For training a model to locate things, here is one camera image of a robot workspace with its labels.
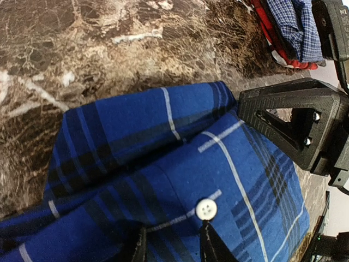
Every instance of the black metal bracket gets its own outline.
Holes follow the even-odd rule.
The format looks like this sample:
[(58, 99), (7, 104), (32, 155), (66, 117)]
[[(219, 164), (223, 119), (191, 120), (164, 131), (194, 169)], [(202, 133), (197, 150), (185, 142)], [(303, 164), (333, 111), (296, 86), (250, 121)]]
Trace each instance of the black metal bracket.
[[(292, 109), (285, 122), (273, 109)], [(302, 169), (331, 175), (343, 187), (349, 177), (349, 98), (311, 78), (243, 91), (238, 116), (265, 135)]]

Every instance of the blue plaid shirt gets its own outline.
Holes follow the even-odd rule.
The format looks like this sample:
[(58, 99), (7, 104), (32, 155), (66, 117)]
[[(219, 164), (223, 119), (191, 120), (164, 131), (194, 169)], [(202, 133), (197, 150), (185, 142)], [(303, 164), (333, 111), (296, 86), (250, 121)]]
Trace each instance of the blue plaid shirt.
[(292, 45), (297, 60), (322, 61), (320, 38), (311, 0), (267, 0), (282, 36)]
[(223, 82), (104, 99), (64, 114), (42, 204), (0, 222), (0, 261), (113, 261), (147, 227), (148, 261), (200, 261), (195, 207), (240, 262), (288, 261), (309, 227), (292, 161), (236, 115)]

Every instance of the red cloth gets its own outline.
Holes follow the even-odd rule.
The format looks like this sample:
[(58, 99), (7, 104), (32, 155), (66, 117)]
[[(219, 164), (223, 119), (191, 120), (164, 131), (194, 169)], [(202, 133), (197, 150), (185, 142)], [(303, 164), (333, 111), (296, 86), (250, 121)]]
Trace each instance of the red cloth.
[(284, 67), (297, 68), (297, 69), (317, 69), (318, 65), (315, 63), (300, 63), (297, 60), (288, 59), (285, 50), (282, 48), (282, 44), (270, 22), (265, 10), (263, 9), (260, 0), (251, 0), (251, 4), (255, 7), (257, 14), (260, 18), (260, 24), (265, 37), (267, 38), (268, 45), (272, 51), (272, 56), (276, 62)]

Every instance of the blue checkered cloth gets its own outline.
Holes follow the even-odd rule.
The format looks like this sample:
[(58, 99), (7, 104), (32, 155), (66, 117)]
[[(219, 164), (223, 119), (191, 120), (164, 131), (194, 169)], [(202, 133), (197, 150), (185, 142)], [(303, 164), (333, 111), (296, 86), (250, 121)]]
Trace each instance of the blue checkered cloth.
[(320, 38), (311, 0), (267, 0), (282, 36), (292, 45), (297, 60), (322, 61)]
[(195, 207), (240, 262), (288, 261), (309, 227), (292, 161), (236, 115), (222, 82), (69, 110), (44, 200), (0, 222), (0, 261), (114, 261), (140, 224), (149, 261), (200, 261)]

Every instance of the white stripe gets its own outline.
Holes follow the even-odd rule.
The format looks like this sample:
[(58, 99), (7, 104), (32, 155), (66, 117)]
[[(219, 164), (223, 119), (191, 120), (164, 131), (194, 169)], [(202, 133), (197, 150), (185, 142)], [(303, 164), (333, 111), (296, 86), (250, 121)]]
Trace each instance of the white stripe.
[(58, 213), (58, 210), (56, 209), (56, 206), (53, 200), (49, 201), (49, 207), (51, 209), (52, 214), (55, 216), (55, 218), (59, 219), (59, 213)]
[(253, 211), (253, 208), (251, 206), (251, 203), (250, 203), (250, 200), (248, 199), (247, 197), (247, 194), (246, 194), (246, 191), (244, 189), (244, 186), (242, 185), (241, 183), (241, 180), (240, 180), (240, 177), (237, 173), (237, 170), (235, 168), (235, 165), (233, 163), (233, 160), (231, 159), (231, 156), (227, 150), (227, 148), (225, 147), (224, 143), (222, 141), (219, 140), (219, 138), (217, 138), (214, 134), (208, 132), (208, 131), (204, 131), (202, 132), (202, 134), (205, 134), (205, 135), (208, 135), (209, 137), (213, 138), (217, 144), (220, 146), (220, 148), (222, 149), (225, 157), (227, 158), (228, 160), (228, 163), (229, 163), (229, 166), (230, 166), (230, 169), (234, 175), (234, 178), (235, 178), (235, 181), (236, 181), (236, 184), (240, 190), (240, 193), (245, 201), (245, 204), (250, 212), (250, 216), (251, 216), (251, 219), (252, 219), (252, 222), (255, 226), (255, 229), (256, 229), (256, 232), (257, 232), (257, 235), (258, 235), (258, 238), (259, 238), (259, 241), (260, 241), (260, 244), (261, 244), (261, 248), (262, 248), (262, 252), (263, 252), (263, 257), (264, 257), (264, 260), (265, 262), (268, 262), (268, 255), (267, 255), (267, 251), (266, 251), (266, 247), (265, 247), (265, 244), (264, 244), (264, 239), (263, 239), (263, 236), (262, 236), (262, 233), (260, 231), (260, 228), (258, 226), (258, 223), (257, 223), (257, 220), (256, 220), (256, 216), (255, 216), (255, 212)]
[(24, 262), (33, 262), (26, 250), (26, 246), (24, 243), (20, 245), (19, 251)]
[[(216, 192), (214, 192), (212, 195), (210, 195), (208, 198), (212, 199), (212, 200), (215, 200), (217, 199), (219, 196), (222, 195), (222, 191), (220, 189), (218, 189)], [(167, 228), (171, 225), (174, 225), (174, 224), (177, 224), (179, 222), (182, 222), (190, 217), (192, 217), (193, 215), (195, 215), (195, 208), (190, 210), (188, 213), (186, 213), (185, 215), (182, 215), (180, 217), (176, 217), (175, 219), (169, 221), (169, 222), (166, 222), (166, 223), (163, 223), (163, 224), (160, 224), (160, 225), (157, 225), (155, 227), (152, 227), (152, 228), (148, 228), (147, 229), (147, 232), (154, 232), (154, 231), (158, 231), (160, 229), (163, 229), (163, 228)]]
[(173, 132), (173, 134), (175, 135), (177, 140), (180, 140), (180, 136), (179, 136), (179, 134), (176, 131), (175, 123), (173, 122), (173, 119), (172, 119), (172, 110), (171, 110), (169, 92), (167, 91), (167, 89), (165, 89), (163, 87), (161, 89), (164, 91), (165, 102), (166, 102), (166, 110), (167, 110), (167, 118), (169, 119), (171, 131)]
[[(226, 136), (230, 135), (231, 133), (233, 133), (236, 129), (238, 129), (243, 123), (245, 123), (242, 120), (239, 120), (239, 122), (235, 123), (234, 125), (232, 125), (230, 128), (226, 129), (225, 131), (223, 131), (222, 133), (220, 133), (217, 138), (219, 140), (222, 140), (223, 138), (225, 138)], [(202, 146), (200, 146), (197, 150), (202, 153), (203, 151), (205, 151), (206, 149), (209, 149), (211, 146), (213, 146), (214, 144), (216, 144), (216, 141), (214, 139), (211, 139), (207, 142), (205, 142)]]
[(279, 255), (279, 253), (281, 252), (281, 250), (284, 248), (288, 238), (290, 237), (290, 234), (292, 232), (292, 229), (294, 228), (295, 224), (297, 223), (297, 221), (299, 220), (299, 218), (303, 215), (303, 212), (304, 212), (304, 205), (305, 205), (305, 202), (303, 202), (302, 204), (302, 210), (300, 211), (300, 213), (298, 214), (298, 216), (295, 218), (295, 220), (293, 221), (290, 229), (288, 230), (287, 232), (287, 235), (286, 235), (286, 238), (284, 239), (283, 243), (281, 244), (281, 246), (279, 247), (278, 251), (275, 253), (275, 255), (273, 256), (273, 259), (271, 262), (274, 261), (274, 259)]

